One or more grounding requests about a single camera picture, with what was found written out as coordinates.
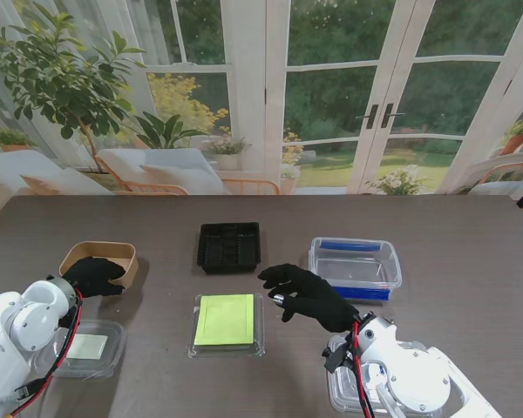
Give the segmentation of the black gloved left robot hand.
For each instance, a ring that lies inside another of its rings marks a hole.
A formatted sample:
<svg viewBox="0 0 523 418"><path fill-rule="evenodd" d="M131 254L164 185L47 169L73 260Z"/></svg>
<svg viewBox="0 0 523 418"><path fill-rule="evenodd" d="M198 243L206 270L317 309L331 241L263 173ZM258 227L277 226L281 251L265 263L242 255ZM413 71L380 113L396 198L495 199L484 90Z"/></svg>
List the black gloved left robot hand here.
<svg viewBox="0 0 523 418"><path fill-rule="evenodd" d="M78 260L62 274L62 278L78 289L84 298L90 298L122 294L126 288L113 282L125 273L122 266L108 259L89 256Z"/></svg>

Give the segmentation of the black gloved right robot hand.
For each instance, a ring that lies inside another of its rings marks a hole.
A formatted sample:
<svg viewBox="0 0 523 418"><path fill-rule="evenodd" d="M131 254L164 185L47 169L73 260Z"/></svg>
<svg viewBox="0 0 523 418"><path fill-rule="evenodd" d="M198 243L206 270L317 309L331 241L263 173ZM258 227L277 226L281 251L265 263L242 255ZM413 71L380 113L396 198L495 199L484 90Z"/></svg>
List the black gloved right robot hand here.
<svg viewBox="0 0 523 418"><path fill-rule="evenodd" d="M282 322L296 314L316 320L331 333L353 329L360 321L359 311L344 299L327 280L309 270L292 264L271 266L258 279L268 289L268 297L277 304L280 300Z"/></svg>

